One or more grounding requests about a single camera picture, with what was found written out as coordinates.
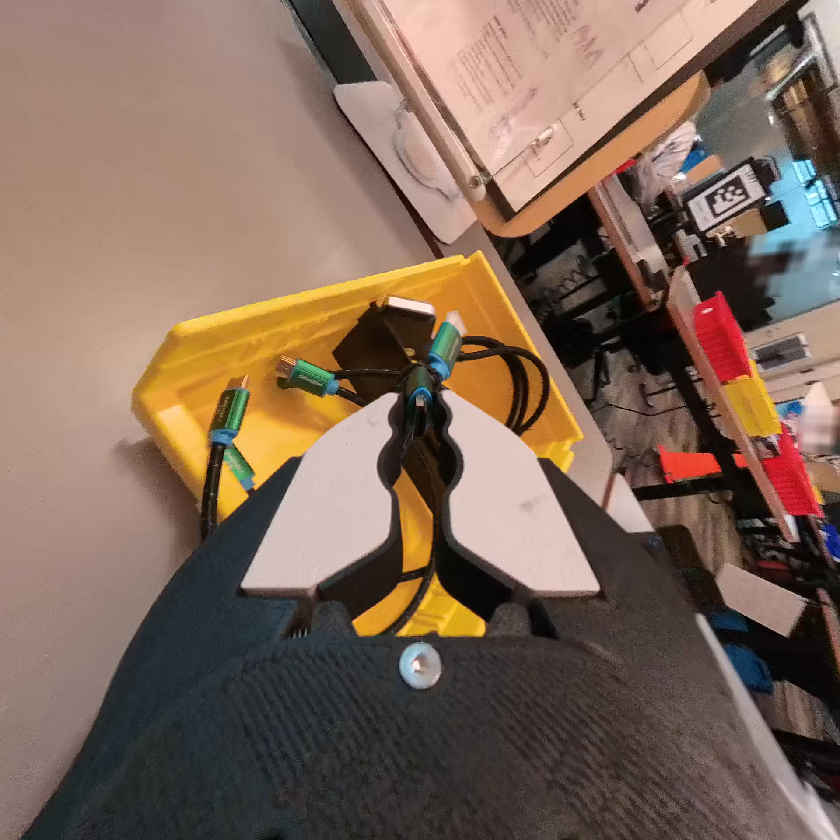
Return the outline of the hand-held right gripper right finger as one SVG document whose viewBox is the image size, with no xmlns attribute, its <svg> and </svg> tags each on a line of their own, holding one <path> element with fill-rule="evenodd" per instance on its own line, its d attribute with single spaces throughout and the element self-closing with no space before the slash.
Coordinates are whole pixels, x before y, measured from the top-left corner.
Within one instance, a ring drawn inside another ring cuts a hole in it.
<svg viewBox="0 0 840 840">
<path fill-rule="evenodd" d="M 498 420 L 452 391 L 438 398 L 438 579 L 481 618 L 503 604 L 601 592 L 539 458 Z"/>
</svg>

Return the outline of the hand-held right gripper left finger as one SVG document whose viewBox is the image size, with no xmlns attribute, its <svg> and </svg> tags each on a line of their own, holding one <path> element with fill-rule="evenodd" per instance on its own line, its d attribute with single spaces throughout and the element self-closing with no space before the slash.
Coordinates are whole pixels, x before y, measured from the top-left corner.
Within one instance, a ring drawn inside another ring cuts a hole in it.
<svg viewBox="0 0 840 840">
<path fill-rule="evenodd" d="M 396 588 L 403 420 L 402 398 L 386 393 L 305 452 L 240 583 L 243 593 L 308 606 L 338 602 L 360 616 Z"/>
</svg>

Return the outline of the yellow plastic bin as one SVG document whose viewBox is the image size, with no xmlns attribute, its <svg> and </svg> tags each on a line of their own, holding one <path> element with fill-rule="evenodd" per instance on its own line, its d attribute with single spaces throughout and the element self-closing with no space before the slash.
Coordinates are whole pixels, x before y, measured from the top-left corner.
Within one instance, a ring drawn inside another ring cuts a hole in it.
<svg viewBox="0 0 840 840">
<path fill-rule="evenodd" d="M 175 325 L 156 351 L 132 394 L 144 430 L 194 494 L 198 504 L 208 460 L 207 433 L 218 397 L 233 377 L 248 375 L 250 399 L 238 446 L 255 469 L 257 486 L 289 458 L 302 455 L 331 426 L 355 410 L 341 400 L 282 395 L 274 370 L 282 355 L 299 356 L 327 369 L 350 368 L 333 348 L 372 302 L 389 296 L 427 301 L 439 322 L 457 310 L 466 327 L 537 353 L 508 294 L 481 252 L 303 291 Z M 427 339 L 436 324 L 423 331 Z M 499 422 L 510 405 L 511 386 L 501 360 L 485 360 L 455 372 L 453 390 Z M 523 442 L 567 472 L 571 448 L 583 433 L 556 383 L 547 413 Z M 404 571 L 427 564 L 432 512 L 412 478 L 395 483 L 401 503 Z M 399 635 L 437 633 L 481 636 L 482 619 L 447 595 L 437 579 Z"/>
</svg>

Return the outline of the grey cardboard box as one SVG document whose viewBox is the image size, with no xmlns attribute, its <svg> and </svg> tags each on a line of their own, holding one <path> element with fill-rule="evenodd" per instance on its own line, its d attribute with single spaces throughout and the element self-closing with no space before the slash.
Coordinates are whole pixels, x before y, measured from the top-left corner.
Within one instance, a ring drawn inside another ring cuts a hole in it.
<svg viewBox="0 0 840 840">
<path fill-rule="evenodd" d="M 726 607 L 783 637 L 800 623 L 806 598 L 730 563 L 715 577 Z"/>
</svg>

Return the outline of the small yellow bin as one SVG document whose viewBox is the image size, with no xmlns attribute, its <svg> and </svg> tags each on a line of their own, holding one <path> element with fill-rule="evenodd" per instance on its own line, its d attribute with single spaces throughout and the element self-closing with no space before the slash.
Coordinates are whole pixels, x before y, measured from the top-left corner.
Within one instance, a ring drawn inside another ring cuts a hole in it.
<svg viewBox="0 0 840 840">
<path fill-rule="evenodd" d="M 722 390 L 747 436 L 770 438 L 782 434 L 778 410 L 760 376 L 741 376 L 723 384 Z"/>
</svg>

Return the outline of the red plastic bin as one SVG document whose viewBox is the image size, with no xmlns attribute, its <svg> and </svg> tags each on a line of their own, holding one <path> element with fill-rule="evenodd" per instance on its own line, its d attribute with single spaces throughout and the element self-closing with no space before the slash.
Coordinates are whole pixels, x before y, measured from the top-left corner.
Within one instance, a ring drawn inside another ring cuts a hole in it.
<svg viewBox="0 0 840 840">
<path fill-rule="evenodd" d="M 753 375 L 743 333 L 722 291 L 698 303 L 692 320 L 700 347 L 720 383 Z"/>
<path fill-rule="evenodd" d="M 786 513 L 794 517 L 823 517 L 823 507 L 814 492 L 804 459 L 790 429 L 781 425 L 775 441 L 777 454 L 762 458 L 761 465 Z"/>
</svg>

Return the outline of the small framed marker sign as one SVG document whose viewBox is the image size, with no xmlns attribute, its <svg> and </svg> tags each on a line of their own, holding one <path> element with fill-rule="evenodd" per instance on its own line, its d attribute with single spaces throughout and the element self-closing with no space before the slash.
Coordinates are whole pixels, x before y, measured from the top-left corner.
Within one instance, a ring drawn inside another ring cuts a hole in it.
<svg viewBox="0 0 840 840">
<path fill-rule="evenodd" d="M 704 237 L 736 216 L 764 204 L 776 181 L 774 164 L 750 157 L 707 178 L 681 199 L 690 229 Z"/>
</svg>

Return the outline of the printed instruction sheet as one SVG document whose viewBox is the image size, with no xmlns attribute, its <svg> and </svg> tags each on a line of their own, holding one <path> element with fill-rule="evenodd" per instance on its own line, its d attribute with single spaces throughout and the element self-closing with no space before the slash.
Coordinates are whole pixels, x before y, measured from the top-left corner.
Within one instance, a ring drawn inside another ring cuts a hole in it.
<svg viewBox="0 0 840 840">
<path fill-rule="evenodd" d="M 348 2 L 468 197 L 508 222 L 784 2 Z"/>
</svg>

